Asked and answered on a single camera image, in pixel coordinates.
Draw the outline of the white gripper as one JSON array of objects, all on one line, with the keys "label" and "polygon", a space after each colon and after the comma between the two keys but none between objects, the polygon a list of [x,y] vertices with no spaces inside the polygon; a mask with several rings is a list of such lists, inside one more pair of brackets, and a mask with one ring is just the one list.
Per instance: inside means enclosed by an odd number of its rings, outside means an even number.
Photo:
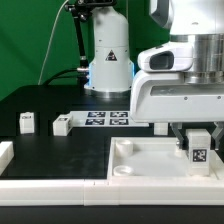
[{"label": "white gripper", "polygon": [[135,122],[171,123],[180,149],[185,143],[181,123],[215,122],[211,148],[218,150],[224,136],[224,84],[185,84],[180,73],[139,71],[132,84],[130,115]]}]

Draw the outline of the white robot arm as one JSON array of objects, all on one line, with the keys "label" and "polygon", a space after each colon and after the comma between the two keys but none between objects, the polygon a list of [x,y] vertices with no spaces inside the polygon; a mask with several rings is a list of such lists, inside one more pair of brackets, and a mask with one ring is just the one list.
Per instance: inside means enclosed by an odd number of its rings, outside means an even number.
[{"label": "white robot arm", "polygon": [[169,31],[145,26],[130,115],[136,122],[212,122],[224,136],[224,0],[149,0],[149,16]]}]

